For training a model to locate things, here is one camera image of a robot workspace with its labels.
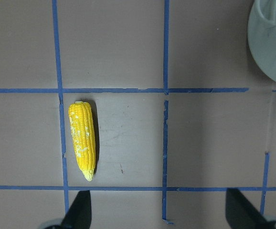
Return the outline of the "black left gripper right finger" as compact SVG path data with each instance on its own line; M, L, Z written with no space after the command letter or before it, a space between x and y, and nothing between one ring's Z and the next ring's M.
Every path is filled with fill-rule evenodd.
M237 188L228 188L225 218L232 229L260 229L268 221Z

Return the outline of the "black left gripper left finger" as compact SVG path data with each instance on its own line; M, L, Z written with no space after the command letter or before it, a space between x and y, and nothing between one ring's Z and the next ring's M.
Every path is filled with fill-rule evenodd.
M79 191L65 215L61 227L63 229L89 229L91 226L90 191Z

